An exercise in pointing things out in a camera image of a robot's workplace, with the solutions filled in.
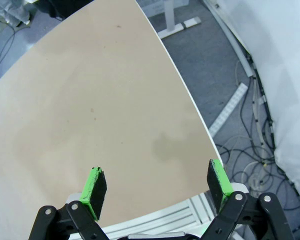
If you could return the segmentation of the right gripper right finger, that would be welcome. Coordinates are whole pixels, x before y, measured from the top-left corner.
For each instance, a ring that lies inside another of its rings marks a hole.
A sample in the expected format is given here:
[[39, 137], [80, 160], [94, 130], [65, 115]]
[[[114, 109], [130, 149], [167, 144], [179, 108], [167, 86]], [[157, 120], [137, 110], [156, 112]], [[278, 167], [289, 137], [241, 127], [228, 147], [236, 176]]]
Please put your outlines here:
[[237, 225], [246, 225], [256, 240], [293, 240], [294, 236], [277, 196], [264, 192], [258, 197], [235, 191], [219, 159], [210, 159], [207, 183], [217, 215], [203, 240], [227, 240]]

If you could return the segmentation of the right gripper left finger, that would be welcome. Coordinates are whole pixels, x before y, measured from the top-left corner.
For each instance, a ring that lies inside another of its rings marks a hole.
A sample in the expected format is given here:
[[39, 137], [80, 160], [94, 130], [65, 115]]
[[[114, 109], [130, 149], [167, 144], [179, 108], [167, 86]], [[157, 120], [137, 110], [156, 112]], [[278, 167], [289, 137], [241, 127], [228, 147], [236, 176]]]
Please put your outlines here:
[[79, 200], [66, 203], [60, 209], [45, 205], [38, 210], [29, 239], [68, 240], [72, 234], [79, 234], [83, 240], [107, 240], [97, 223], [106, 191], [104, 171], [101, 167], [93, 167]]

